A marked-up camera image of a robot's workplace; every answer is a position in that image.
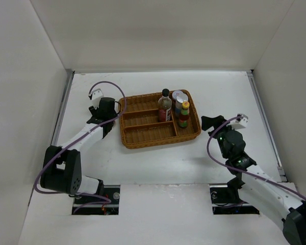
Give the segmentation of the silver lid peppercorn jar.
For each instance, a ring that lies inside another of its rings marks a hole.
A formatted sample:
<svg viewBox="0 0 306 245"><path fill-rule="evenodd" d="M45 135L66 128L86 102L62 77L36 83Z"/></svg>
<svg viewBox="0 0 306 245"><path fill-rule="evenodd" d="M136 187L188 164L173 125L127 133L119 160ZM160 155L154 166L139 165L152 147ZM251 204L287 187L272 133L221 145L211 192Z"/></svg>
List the silver lid peppercorn jar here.
<svg viewBox="0 0 306 245"><path fill-rule="evenodd" d="M188 96L184 93L179 93L177 96L176 96L176 99L175 99L175 117L179 117L179 114L181 112L181 109L182 109L182 104L183 102L187 102L188 101Z"/></svg>

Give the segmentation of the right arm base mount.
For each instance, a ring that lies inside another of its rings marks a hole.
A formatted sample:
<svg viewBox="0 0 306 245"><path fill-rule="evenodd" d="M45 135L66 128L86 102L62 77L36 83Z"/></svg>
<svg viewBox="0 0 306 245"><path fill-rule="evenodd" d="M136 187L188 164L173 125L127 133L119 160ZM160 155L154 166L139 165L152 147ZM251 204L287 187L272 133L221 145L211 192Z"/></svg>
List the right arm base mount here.
<svg viewBox="0 0 306 245"><path fill-rule="evenodd" d="M239 198L238 190L242 185L243 182L237 177L226 184L210 185L214 215L260 214L257 208Z"/></svg>

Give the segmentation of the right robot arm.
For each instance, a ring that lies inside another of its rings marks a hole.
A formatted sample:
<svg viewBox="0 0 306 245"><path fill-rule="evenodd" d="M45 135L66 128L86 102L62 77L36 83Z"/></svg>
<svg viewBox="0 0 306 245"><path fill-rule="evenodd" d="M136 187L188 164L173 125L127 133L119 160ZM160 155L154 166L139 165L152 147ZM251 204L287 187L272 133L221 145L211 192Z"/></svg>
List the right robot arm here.
<svg viewBox="0 0 306 245"><path fill-rule="evenodd" d="M201 117L201 129L213 129L208 132L209 140L217 140L226 160L222 166L235 176L228 183L226 196L232 202L241 200L257 208L281 229L289 244L306 244L306 197L273 181L248 156L240 133L247 124L244 114L228 120L223 116Z"/></svg>

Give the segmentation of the yellow cap chili sauce bottle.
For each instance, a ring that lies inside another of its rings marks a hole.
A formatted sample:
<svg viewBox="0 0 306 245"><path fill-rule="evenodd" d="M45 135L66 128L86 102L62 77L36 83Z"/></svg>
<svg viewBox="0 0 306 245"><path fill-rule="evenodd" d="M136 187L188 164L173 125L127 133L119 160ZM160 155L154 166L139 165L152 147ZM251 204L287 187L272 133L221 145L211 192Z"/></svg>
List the yellow cap chili sauce bottle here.
<svg viewBox="0 0 306 245"><path fill-rule="evenodd" d="M189 120L189 107L190 103L188 101L184 101L182 103L182 109L178 116L178 125L181 128L186 128Z"/></svg>

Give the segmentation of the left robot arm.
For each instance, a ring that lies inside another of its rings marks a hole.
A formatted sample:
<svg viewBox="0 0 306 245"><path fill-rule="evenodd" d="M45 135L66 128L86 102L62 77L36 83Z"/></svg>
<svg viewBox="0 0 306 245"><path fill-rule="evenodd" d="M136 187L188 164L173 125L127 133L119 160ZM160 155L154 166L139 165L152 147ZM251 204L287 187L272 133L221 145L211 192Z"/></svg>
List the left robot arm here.
<svg viewBox="0 0 306 245"><path fill-rule="evenodd" d="M85 193L95 204L104 199L103 180L82 174L82 157L112 130L118 116L115 103L115 99L103 97L98 107L89 107L92 116L76 136L61 146L47 148L40 177L42 188L68 195Z"/></svg>

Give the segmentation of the black cap clear vinegar bottle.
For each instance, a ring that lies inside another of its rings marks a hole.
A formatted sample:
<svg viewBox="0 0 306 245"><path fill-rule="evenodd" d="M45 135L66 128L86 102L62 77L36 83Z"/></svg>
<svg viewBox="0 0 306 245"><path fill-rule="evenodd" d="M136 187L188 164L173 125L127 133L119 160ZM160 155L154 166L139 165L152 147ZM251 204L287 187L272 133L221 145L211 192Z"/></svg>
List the black cap clear vinegar bottle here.
<svg viewBox="0 0 306 245"><path fill-rule="evenodd" d="M159 122L170 121L172 100L169 97L169 90L163 89L162 96L158 100L159 105Z"/></svg>

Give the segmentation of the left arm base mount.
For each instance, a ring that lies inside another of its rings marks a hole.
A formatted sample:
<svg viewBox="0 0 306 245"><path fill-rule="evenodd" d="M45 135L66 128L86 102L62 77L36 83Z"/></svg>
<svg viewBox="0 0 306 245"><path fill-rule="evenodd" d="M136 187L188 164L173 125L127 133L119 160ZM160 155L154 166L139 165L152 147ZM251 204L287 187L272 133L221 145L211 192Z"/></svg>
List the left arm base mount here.
<svg viewBox="0 0 306 245"><path fill-rule="evenodd" d="M120 185L106 185L103 197L110 202L90 196L76 196L72 204L72 215L118 215L120 202Z"/></svg>

